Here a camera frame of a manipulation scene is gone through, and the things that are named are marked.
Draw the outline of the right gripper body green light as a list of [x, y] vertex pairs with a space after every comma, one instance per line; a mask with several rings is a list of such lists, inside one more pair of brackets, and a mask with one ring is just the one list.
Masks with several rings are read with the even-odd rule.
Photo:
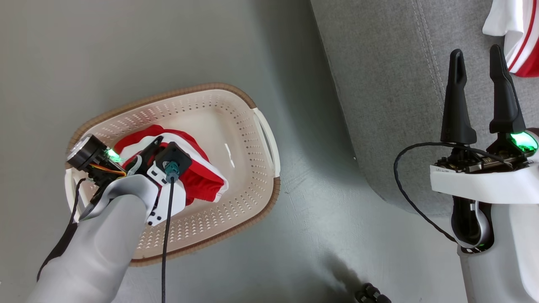
[[432, 190], [491, 205], [539, 205], [539, 129], [527, 129], [517, 139], [534, 141], [538, 149], [516, 170], [498, 165], [493, 172], [466, 174], [431, 165]]

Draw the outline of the red and white garment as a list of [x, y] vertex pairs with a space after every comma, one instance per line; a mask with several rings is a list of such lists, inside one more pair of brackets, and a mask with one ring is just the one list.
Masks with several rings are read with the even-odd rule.
[[191, 205], [195, 199], [219, 201], [227, 191], [229, 183], [209, 162], [208, 156], [198, 142], [186, 132], [152, 125], [123, 137], [113, 146], [113, 150], [123, 159], [123, 167], [126, 167], [136, 154], [141, 153], [158, 136], [163, 136], [160, 146], [166, 147], [170, 142], [175, 142], [192, 159], [192, 165], [179, 178], [185, 186], [186, 205]]

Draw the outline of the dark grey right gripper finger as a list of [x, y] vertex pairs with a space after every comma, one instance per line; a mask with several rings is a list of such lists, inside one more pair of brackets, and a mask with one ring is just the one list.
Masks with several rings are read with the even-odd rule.
[[464, 88], [467, 73], [462, 50], [452, 50], [443, 107], [441, 142], [471, 145], [477, 142], [477, 132], [470, 124]]
[[489, 54], [489, 75], [494, 85], [494, 113], [489, 124], [490, 133], [524, 132], [527, 127], [504, 52], [498, 44], [493, 44]]

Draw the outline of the white red striped garment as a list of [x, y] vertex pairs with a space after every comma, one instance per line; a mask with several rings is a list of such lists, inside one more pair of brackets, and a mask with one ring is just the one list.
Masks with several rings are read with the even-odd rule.
[[504, 37], [510, 73], [539, 77], [539, 0], [493, 0], [483, 33]]

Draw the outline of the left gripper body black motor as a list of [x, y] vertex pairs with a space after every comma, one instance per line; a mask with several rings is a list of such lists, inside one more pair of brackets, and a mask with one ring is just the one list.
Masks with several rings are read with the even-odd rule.
[[66, 162], [74, 169], [85, 172], [98, 187], [128, 176], [121, 166], [125, 159], [93, 134], [84, 136], [71, 148]]

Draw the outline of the beige perforated laundry basket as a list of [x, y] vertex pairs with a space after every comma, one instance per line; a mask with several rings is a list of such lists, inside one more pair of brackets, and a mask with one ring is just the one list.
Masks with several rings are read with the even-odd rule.
[[227, 239], [271, 212], [280, 193], [275, 136], [254, 101], [233, 85], [196, 85], [107, 111], [80, 126], [67, 148], [86, 134], [113, 147], [152, 125], [192, 136], [229, 182], [218, 202], [195, 199], [171, 217], [168, 260]]

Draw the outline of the grey fabric sofa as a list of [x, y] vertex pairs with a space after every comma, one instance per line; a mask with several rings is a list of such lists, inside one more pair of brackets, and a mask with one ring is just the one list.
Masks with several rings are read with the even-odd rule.
[[414, 212], [393, 162], [406, 146], [440, 139], [450, 53], [460, 49], [477, 149], [495, 134], [489, 50], [493, 0], [311, 0], [362, 174], [379, 197]]

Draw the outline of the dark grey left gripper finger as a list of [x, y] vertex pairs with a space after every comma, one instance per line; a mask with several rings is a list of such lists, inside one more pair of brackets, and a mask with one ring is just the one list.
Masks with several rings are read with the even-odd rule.
[[139, 172], [147, 172], [148, 169], [153, 165], [155, 155], [160, 149], [160, 144], [162, 143], [163, 136], [157, 136], [146, 148], [144, 148], [140, 153], [141, 165], [139, 167]]

